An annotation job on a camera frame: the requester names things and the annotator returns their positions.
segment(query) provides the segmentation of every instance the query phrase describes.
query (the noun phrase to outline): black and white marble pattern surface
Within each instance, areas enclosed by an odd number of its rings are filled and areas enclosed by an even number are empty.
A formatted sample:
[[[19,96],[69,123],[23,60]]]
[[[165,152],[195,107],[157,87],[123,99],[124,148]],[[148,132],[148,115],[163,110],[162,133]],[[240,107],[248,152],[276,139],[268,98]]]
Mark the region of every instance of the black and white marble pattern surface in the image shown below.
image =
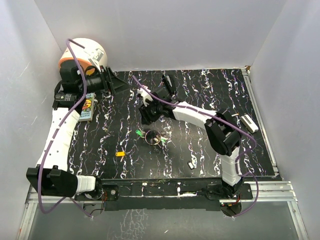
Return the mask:
[[[170,71],[118,72],[120,79],[133,86],[131,90],[110,96],[97,92],[93,120],[79,122],[71,140],[68,170],[76,175],[94,175],[103,179],[207,178],[221,175],[221,161],[210,146],[206,131],[187,122],[161,117],[151,125],[141,124],[137,96],[140,82],[154,89],[161,84],[162,74],[175,76],[177,97],[208,110],[227,108],[231,114],[257,116],[241,69],[201,69]],[[237,126],[246,131],[236,116]],[[162,147],[148,145],[136,134],[137,129],[158,130],[168,140]],[[248,170],[257,176],[273,176],[274,171],[261,131],[253,137],[257,147],[240,159],[242,173]],[[240,152],[253,145],[242,137]],[[125,152],[117,157],[116,152]],[[191,170],[187,162],[192,161]]]

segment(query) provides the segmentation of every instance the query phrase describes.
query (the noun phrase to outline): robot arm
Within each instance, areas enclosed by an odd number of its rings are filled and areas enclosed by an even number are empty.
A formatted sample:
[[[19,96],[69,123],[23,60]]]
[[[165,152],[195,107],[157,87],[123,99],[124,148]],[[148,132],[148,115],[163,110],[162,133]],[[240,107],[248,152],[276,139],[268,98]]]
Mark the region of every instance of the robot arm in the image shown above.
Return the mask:
[[[176,106],[168,105],[153,99],[150,94],[140,88],[138,93],[143,98],[143,105],[139,108],[142,124],[149,125],[158,120],[161,115],[164,115],[173,120],[185,121],[206,130],[210,145],[218,154],[220,154],[222,185],[227,188],[228,195],[233,196],[243,182],[242,177],[238,175],[236,170],[236,158],[239,155],[241,135],[238,131],[222,122],[218,122],[199,112],[217,116],[236,125],[231,114],[226,109],[220,111],[206,110],[192,106],[185,101],[173,100],[172,96],[176,93],[175,85],[172,84],[174,83],[173,77],[162,76],[162,81],[165,86],[158,87],[151,93]],[[192,107],[199,112],[185,108],[185,106]]]
[[[105,90],[114,95],[116,92],[130,88],[126,82],[117,78],[109,67],[101,66],[100,69],[97,69],[90,66],[87,71],[92,69],[94,72],[86,76],[89,93]],[[38,192],[40,190],[38,189],[39,167],[45,150],[48,149],[54,133],[59,129],[44,162],[41,194],[43,196],[73,197],[78,193],[90,192],[95,196],[100,194],[99,190],[101,189],[100,182],[95,176],[74,175],[67,172],[70,143],[85,100],[70,113],[59,127],[61,120],[83,95],[83,83],[78,67],[73,60],[67,60],[61,64],[60,75],[62,80],[54,90],[52,122],[48,138],[36,167],[29,167],[26,177]]]

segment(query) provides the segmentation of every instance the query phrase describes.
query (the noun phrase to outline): orange stripe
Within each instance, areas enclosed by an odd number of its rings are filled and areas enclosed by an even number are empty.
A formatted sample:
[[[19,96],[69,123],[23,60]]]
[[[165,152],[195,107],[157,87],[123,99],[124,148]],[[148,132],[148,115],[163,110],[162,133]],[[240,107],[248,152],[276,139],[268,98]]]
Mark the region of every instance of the orange stripe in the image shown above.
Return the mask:
[[[58,67],[59,69],[61,68],[61,64],[65,61],[68,60],[73,60],[73,57],[64,57],[64,58],[60,58],[59,63],[58,63]],[[81,58],[78,58],[78,61],[80,62],[81,67],[83,67],[84,70],[87,69],[87,67],[92,66],[91,62],[87,61],[87,60],[83,60]]]

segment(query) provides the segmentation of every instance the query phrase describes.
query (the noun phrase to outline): small yellow object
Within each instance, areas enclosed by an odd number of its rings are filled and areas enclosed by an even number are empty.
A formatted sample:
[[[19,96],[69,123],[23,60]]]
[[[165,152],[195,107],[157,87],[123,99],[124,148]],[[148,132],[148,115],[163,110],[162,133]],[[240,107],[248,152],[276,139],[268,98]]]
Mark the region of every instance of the small yellow object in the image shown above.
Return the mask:
[[[126,155],[126,153],[124,152],[124,151],[117,151],[116,153],[115,153],[115,156],[116,157],[123,157],[123,156],[125,156]]]

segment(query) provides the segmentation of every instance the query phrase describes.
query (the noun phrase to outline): white wall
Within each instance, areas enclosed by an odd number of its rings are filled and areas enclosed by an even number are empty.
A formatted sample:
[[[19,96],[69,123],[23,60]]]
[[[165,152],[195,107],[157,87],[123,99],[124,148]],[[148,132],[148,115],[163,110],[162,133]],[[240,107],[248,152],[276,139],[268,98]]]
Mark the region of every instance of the white wall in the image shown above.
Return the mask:
[[[252,65],[286,0],[35,0],[61,49],[104,46],[113,70]]]
[[[255,97],[310,239],[319,239],[320,2],[290,0],[251,68]]]
[[[61,51],[33,0],[0,0],[0,239],[15,239],[51,124]]]

